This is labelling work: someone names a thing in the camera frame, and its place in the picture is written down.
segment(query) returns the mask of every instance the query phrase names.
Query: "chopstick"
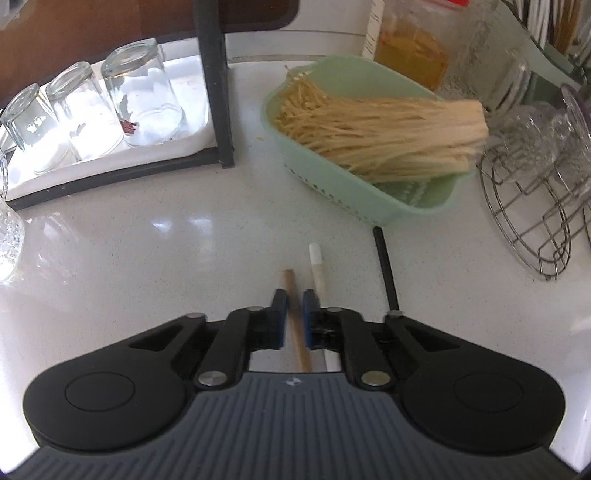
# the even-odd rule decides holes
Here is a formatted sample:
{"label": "chopstick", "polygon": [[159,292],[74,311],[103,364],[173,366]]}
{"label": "chopstick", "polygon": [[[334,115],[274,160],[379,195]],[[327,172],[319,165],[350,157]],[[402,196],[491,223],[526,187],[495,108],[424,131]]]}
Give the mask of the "chopstick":
{"label": "chopstick", "polygon": [[283,271],[283,288],[286,290],[289,298],[287,321],[294,339],[295,358],[298,367],[301,372],[313,372],[312,358],[304,340],[304,322],[301,317],[300,294],[297,289],[296,274],[293,270]]}
{"label": "chopstick", "polygon": [[388,255],[388,247],[386,246],[386,240],[384,238],[384,231],[378,226],[374,227],[374,240],[376,249],[378,250],[379,266],[382,270],[384,287],[386,288],[388,307],[390,310],[400,310],[398,295],[396,294],[396,285],[394,284],[394,276],[392,275],[392,266],[390,265],[390,257]]}
{"label": "chopstick", "polygon": [[[320,305],[328,306],[328,288],[326,283],[326,276],[324,274],[324,261],[322,260],[322,252],[320,244],[314,242],[309,245],[310,250],[310,264],[312,266],[312,276],[314,277],[314,290]],[[337,352],[331,350],[324,350],[324,363],[326,364],[327,372],[340,372],[340,356]]]}

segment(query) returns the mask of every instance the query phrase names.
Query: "white chopstick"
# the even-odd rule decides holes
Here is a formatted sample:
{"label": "white chopstick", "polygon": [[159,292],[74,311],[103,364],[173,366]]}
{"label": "white chopstick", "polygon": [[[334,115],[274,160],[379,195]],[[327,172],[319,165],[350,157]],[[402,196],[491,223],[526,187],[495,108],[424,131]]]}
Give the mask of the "white chopstick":
{"label": "white chopstick", "polygon": [[[316,242],[310,244],[310,264],[312,265],[312,276],[314,277],[314,289],[320,302],[320,306],[328,306],[328,288],[326,276],[324,275],[324,262],[320,245]],[[337,352],[324,350],[324,361],[327,372],[340,372],[340,357]]]}

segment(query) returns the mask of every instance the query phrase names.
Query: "black stick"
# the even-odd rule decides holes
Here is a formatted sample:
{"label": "black stick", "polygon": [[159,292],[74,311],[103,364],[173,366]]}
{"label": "black stick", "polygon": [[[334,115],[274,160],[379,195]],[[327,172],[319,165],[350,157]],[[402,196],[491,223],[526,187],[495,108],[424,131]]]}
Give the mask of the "black stick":
{"label": "black stick", "polygon": [[388,256],[388,247],[384,239],[384,232],[380,227],[374,227],[375,246],[378,249],[379,266],[382,268],[382,277],[384,278],[384,287],[388,296],[388,305],[390,310],[400,310],[398,305],[398,296],[396,295],[396,285],[390,266],[390,257]]}

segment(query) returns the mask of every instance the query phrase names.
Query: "drinking glass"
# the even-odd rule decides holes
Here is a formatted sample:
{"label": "drinking glass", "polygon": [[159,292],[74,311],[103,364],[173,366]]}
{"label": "drinking glass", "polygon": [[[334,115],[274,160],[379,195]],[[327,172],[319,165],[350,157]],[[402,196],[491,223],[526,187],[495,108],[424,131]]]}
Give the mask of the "drinking glass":
{"label": "drinking glass", "polygon": [[103,62],[100,72],[129,145],[161,143],[181,130],[185,114],[155,39],[117,48]]}
{"label": "drinking glass", "polygon": [[119,121],[87,61],[61,72],[46,94],[79,160],[101,157],[121,142]]}
{"label": "drinking glass", "polygon": [[8,163],[4,152],[0,150],[0,281],[6,280],[19,257],[25,237],[25,227],[20,215],[6,204],[8,191]]}
{"label": "drinking glass", "polygon": [[72,148],[57,122],[51,105],[33,83],[6,106],[0,121],[18,148],[33,164],[35,173],[51,170],[62,159],[72,155]]}

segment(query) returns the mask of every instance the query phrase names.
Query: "metal trivet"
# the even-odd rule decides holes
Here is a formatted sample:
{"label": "metal trivet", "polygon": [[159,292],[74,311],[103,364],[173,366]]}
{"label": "metal trivet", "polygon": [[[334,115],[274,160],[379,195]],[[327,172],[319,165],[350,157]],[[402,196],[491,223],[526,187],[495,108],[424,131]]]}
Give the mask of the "metal trivet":
{"label": "metal trivet", "polygon": [[511,248],[543,279],[557,278],[571,259],[572,240],[585,230],[591,242],[589,197],[579,194],[587,179],[568,188],[555,164],[534,180],[514,181],[517,172],[493,155],[478,166],[486,202]]}

